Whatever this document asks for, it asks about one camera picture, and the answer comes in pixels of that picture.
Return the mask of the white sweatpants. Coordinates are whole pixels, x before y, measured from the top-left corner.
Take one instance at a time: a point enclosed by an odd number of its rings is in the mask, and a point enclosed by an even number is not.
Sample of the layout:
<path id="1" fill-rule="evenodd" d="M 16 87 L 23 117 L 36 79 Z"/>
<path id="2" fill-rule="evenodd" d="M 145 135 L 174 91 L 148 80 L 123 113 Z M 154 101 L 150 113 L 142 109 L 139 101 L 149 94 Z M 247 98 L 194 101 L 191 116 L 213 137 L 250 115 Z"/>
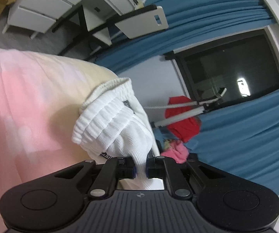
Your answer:
<path id="1" fill-rule="evenodd" d="M 159 155 L 148 116 L 135 97 L 130 78 L 115 78 L 97 86 L 79 109 L 72 141 L 97 164 L 131 157 L 136 177 L 121 182 L 124 189 L 162 190 L 162 180 L 146 176 L 149 152 Z"/>

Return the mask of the pink garment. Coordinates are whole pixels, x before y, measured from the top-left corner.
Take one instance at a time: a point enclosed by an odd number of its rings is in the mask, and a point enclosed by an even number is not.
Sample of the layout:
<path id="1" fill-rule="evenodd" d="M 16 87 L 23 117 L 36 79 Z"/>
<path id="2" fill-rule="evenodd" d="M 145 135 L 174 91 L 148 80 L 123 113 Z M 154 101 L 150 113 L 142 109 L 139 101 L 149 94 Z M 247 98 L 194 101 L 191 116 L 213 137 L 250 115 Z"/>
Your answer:
<path id="1" fill-rule="evenodd" d="M 184 146 L 181 140 L 168 139 L 164 142 L 161 156 L 170 157 L 177 163 L 185 163 L 188 158 L 188 149 Z"/>

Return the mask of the red garment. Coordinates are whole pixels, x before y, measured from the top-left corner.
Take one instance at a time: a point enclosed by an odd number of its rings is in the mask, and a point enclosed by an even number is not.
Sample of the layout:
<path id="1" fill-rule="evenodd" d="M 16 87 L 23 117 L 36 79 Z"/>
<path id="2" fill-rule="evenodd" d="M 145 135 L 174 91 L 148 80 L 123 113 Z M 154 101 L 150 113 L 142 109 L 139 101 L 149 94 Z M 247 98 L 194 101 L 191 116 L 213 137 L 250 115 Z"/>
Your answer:
<path id="1" fill-rule="evenodd" d="M 173 105 L 173 104 L 182 104 L 188 102 L 191 102 L 191 99 L 189 99 L 186 96 L 175 96 L 169 98 L 168 104 Z M 178 114 L 187 112 L 192 108 L 193 107 L 191 106 L 168 108 L 165 111 L 165 118 L 168 119 Z M 184 143 L 187 143 L 191 138 L 198 135 L 200 131 L 200 127 L 201 127 L 201 121 L 197 117 L 189 117 L 179 122 L 175 122 L 170 125 L 167 125 L 167 129 Z"/>

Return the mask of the white garment steamer stand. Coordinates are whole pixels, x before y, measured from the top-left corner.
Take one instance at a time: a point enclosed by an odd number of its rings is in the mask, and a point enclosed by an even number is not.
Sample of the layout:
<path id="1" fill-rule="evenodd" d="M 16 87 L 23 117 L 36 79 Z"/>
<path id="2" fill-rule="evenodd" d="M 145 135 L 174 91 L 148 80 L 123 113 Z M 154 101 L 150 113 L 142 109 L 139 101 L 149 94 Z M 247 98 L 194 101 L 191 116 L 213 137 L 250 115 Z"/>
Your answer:
<path id="1" fill-rule="evenodd" d="M 185 111 L 183 113 L 177 114 L 175 116 L 171 116 L 170 118 L 153 122 L 152 127 L 153 128 L 159 128 L 159 127 L 165 127 L 170 124 L 180 122 L 182 120 L 198 116 L 200 114 L 206 113 L 208 111 L 211 111 L 215 106 L 217 106 L 221 101 L 223 96 L 226 94 L 227 88 L 222 87 L 219 89 L 219 91 L 215 94 L 215 97 L 211 97 L 209 99 L 203 100 L 201 102 L 199 101 L 193 101 L 193 102 L 187 102 L 187 103 L 181 103 L 181 104 L 170 104 L 165 106 L 146 106 L 144 107 L 145 110 L 170 110 L 174 108 L 182 108 L 182 107 L 191 107 L 191 110 Z"/>

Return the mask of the right blue curtain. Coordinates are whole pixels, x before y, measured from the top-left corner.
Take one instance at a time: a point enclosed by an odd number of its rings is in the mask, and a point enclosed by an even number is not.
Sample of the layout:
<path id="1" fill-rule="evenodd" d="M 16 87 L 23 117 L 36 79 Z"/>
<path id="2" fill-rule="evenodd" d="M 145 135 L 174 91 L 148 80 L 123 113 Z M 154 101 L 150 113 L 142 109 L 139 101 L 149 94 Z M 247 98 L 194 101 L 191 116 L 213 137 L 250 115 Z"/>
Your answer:
<path id="1" fill-rule="evenodd" d="M 279 90 L 199 118 L 199 134 L 185 143 L 190 153 L 279 194 Z"/>

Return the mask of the blue curtain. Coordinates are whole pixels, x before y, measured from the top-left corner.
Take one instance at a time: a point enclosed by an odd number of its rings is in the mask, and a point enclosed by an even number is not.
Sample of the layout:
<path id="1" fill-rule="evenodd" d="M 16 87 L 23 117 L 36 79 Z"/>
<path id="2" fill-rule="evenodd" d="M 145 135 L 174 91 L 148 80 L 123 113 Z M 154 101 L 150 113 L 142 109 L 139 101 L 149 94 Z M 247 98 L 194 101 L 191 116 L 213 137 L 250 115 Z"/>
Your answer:
<path id="1" fill-rule="evenodd" d="M 121 73 L 172 50 L 276 22 L 263 0 L 147 0 L 161 6 L 168 28 L 98 54 L 95 64 Z"/>
<path id="2" fill-rule="evenodd" d="M 199 118 L 199 134 L 185 143 L 190 153 L 279 194 L 279 90 Z"/>

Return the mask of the dark window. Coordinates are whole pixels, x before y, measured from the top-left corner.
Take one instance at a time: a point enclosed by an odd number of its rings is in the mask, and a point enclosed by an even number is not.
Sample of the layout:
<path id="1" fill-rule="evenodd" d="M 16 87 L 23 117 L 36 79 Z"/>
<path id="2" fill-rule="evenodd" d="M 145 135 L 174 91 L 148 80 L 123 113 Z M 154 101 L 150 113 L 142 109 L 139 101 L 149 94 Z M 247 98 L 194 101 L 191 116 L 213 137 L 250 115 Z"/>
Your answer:
<path id="1" fill-rule="evenodd" d="M 192 100 L 215 97 L 226 88 L 220 108 L 279 89 L 279 57 L 268 28 L 172 50 L 164 58 L 177 64 Z"/>

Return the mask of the white and black chair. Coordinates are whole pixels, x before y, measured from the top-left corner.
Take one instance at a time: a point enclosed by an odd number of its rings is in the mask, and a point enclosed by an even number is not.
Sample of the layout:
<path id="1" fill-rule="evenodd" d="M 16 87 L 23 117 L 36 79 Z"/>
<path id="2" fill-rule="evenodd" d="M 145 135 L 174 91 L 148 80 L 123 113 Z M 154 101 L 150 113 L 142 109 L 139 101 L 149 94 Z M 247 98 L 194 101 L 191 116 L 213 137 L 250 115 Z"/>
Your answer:
<path id="1" fill-rule="evenodd" d="M 132 12 L 124 15 L 114 15 L 92 30 L 88 29 L 88 23 L 86 22 L 85 17 L 86 13 L 87 9 L 85 9 L 83 5 L 80 5 L 65 18 L 62 18 L 52 29 L 52 32 L 54 33 L 74 15 L 77 14 L 79 17 L 79 25 L 82 32 L 74 37 L 71 43 L 58 53 L 59 56 L 65 55 L 81 42 L 88 40 L 89 43 L 95 43 L 98 45 L 96 49 L 92 50 L 88 54 L 86 59 L 90 60 L 113 47 L 119 46 L 122 43 L 127 43 L 132 39 L 166 30 L 168 28 L 168 22 L 163 8 L 154 4 L 142 7 L 141 9 L 133 10 Z M 114 37 L 118 37 L 119 35 L 124 35 L 126 37 L 113 43 L 113 37 L 109 36 L 109 42 L 106 43 L 95 36 L 102 30 L 109 30 L 112 27 L 119 29 Z"/>

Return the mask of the left blue curtain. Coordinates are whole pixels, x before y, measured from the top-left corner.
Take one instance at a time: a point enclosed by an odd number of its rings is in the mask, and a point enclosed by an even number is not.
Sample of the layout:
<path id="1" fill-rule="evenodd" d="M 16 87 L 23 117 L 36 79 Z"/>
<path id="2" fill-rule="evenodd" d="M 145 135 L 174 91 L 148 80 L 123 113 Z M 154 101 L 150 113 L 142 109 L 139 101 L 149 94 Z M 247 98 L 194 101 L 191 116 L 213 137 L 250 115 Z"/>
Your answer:
<path id="1" fill-rule="evenodd" d="M 263 0 L 147 0 L 161 6 L 168 28 L 98 54 L 95 64 L 121 73 L 172 50 L 276 22 Z"/>

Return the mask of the white dresser desk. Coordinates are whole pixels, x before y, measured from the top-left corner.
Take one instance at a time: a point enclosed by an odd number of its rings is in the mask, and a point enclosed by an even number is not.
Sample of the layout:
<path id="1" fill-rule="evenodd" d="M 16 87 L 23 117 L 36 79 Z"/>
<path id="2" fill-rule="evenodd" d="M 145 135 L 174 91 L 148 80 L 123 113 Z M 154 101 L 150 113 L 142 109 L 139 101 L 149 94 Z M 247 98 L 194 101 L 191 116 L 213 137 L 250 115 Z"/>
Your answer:
<path id="1" fill-rule="evenodd" d="M 46 33 L 63 16 L 70 13 L 85 0 L 16 0 L 10 7 L 3 33 L 11 27 L 31 30 L 31 38 L 39 33 Z M 105 17 L 115 12 L 126 14 L 136 8 L 134 0 L 87 0 L 98 17 Z"/>

